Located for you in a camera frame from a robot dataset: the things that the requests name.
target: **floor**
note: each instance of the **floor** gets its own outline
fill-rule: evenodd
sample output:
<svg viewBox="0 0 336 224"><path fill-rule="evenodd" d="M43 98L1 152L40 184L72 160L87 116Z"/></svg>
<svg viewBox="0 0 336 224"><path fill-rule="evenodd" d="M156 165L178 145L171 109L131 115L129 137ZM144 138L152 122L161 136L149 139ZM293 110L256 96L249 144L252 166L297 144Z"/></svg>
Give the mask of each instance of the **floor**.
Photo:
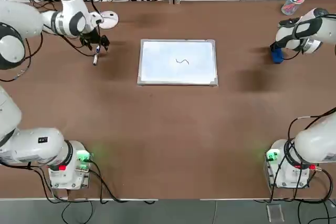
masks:
<svg viewBox="0 0 336 224"><path fill-rule="evenodd" d="M297 202L282 203L285 223L298 223ZM336 208L327 203L330 216L336 216ZM61 212L66 204L53 205L44 200L0 201L1 224L60 224ZM200 200L160 200L153 205L143 202L117 204L110 202L100 205L93 202L93 216L89 223L115 224L212 224L215 214L215 201ZM90 215L90 204L72 204L64 214L69 224L83 223ZM323 205L301 206L301 223L307 224L313 218L325 217ZM266 204L252 200L218 201L215 223L268 223ZM327 223L317 220L313 224Z"/></svg>

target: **robotic arm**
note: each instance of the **robotic arm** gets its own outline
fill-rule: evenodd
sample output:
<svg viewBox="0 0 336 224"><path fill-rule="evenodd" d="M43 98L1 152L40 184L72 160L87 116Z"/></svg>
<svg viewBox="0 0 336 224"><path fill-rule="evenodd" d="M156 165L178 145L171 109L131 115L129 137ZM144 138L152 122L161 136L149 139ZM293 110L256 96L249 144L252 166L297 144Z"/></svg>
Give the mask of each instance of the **robotic arm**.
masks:
<svg viewBox="0 0 336 224"><path fill-rule="evenodd" d="M301 131L293 140L276 141L266 154L269 183L296 188L300 178L298 188L305 188L311 167L336 162L335 136L336 114L332 114L323 122Z"/></svg>
<svg viewBox="0 0 336 224"><path fill-rule="evenodd" d="M19 130L21 111L0 86L0 161L18 164L37 161L48 165L52 188L88 186L91 155L77 141L66 141L57 129Z"/></svg>
<svg viewBox="0 0 336 224"><path fill-rule="evenodd" d="M105 50L110 44L108 38L100 36L99 24L118 23L97 12L89 12L83 0L61 0L63 10L40 13L32 6L0 0L0 69L11 69L25 60L24 39L38 36L44 30L48 33L71 38L80 37L82 45L92 50L91 44L98 44L94 57L97 63L100 46Z"/></svg>
<svg viewBox="0 0 336 224"><path fill-rule="evenodd" d="M310 54L323 42L335 43L336 20L326 15L329 15L327 10L315 8L301 18L281 21L272 51L288 48Z"/></svg>

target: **brown table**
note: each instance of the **brown table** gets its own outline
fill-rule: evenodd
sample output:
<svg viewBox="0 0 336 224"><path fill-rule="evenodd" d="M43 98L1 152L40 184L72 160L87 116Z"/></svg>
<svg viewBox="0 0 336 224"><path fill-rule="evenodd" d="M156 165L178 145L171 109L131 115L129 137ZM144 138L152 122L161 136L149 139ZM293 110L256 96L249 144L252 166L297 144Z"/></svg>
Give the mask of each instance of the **brown table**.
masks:
<svg viewBox="0 0 336 224"><path fill-rule="evenodd" d="M286 138L292 119L323 113L336 100L333 45L271 63L268 47L287 18L281 4L97 4L116 11L120 22L104 31L111 45L96 67L45 35L31 69L1 85L23 112L21 128L57 127L66 139L84 143L118 197L268 198L265 151ZM305 1L297 16L314 7L336 12L334 0ZM138 86L143 38L216 40L219 86ZM30 41L33 48L39 44L38 37ZM307 123L294 125L292 136ZM335 177L336 166L326 168ZM0 197L43 197L36 175L0 170ZM98 198L99 186L93 178L89 189L71 197ZM316 179L298 197L321 198L326 186ZM276 190L276 197L291 195Z"/></svg>

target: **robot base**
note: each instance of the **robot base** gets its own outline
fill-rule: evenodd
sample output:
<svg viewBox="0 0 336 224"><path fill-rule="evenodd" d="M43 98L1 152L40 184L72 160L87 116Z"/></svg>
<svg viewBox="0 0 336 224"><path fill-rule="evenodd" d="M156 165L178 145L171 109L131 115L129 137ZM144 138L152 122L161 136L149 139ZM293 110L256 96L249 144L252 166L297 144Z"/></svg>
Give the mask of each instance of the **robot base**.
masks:
<svg viewBox="0 0 336 224"><path fill-rule="evenodd" d="M268 178L268 184L270 188L273 187L274 179L278 167L284 157L284 144L287 140L281 139L276 141L271 149L266 153L266 175ZM281 165L281 169L278 172L276 179L276 186L278 188L296 188L298 184L298 179L300 175L300 169L293 167L285 159ZM309 169L303 169L300 177L300 182L298 188L305 188L307 185L307 180L309 178Z"/></svg>
<svg viewBox="0 0 336 224"><path fill-rule="evenodd" d="M76 190L89 186L91 163L83 162L83 156L91 160L91 154L77 141L70 141L73 148L70 163L64 170L49 169L51 187L54 189Z"/></svg>

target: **label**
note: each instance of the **label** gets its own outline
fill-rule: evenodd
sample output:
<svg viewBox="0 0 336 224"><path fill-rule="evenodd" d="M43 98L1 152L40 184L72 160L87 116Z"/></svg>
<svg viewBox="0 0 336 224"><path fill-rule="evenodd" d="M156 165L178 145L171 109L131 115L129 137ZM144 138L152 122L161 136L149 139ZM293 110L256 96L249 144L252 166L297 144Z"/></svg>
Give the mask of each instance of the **label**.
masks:
<svg viewBox="0 0 336 224"><path fill-rule="evenodd" d="M306 176L307 175L307 171L306 170L302 170L301 172L301 177L302 176ZM300 177L300 170L297 169L297 170L293 170L293 177Z"/></svg>
<svg viewBox="0 0 336 224"><path fill-rule="evenodd" d="M336 153L328 153L323 162L336 162Z"/></svg>
<svg viewBox="0 0 336 224"><path fill-rule="evenodd" d="M39 137L38 138L38 143L41 144L41 143L47 143L48 142L48 137L47 136L44 136L44 137Z"/></svg>

